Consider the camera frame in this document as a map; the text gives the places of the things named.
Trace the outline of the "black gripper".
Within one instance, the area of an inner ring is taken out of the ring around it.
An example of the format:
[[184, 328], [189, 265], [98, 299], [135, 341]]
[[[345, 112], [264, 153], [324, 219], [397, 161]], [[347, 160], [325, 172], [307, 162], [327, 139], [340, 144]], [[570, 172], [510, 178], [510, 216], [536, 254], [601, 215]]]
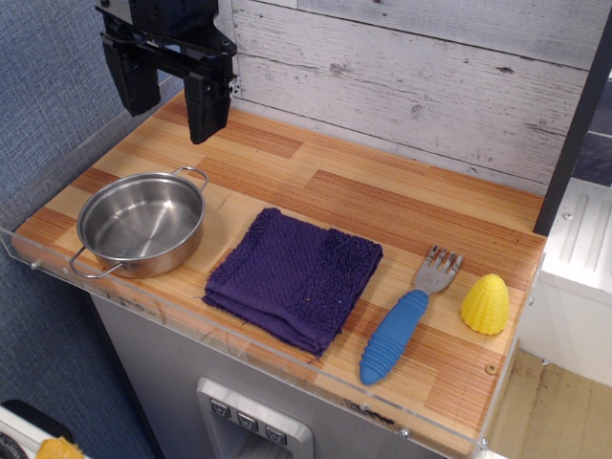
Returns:
[[[133, 117], [161, 100], [157, 70], [185, 80], [190, 139], [205, 142], [228, 122], [236, 45], [215, 26], [216, 1], [97, 1], [102, 47], [121, 103]], [[210, 75], [195, 74], [198, 71]]]

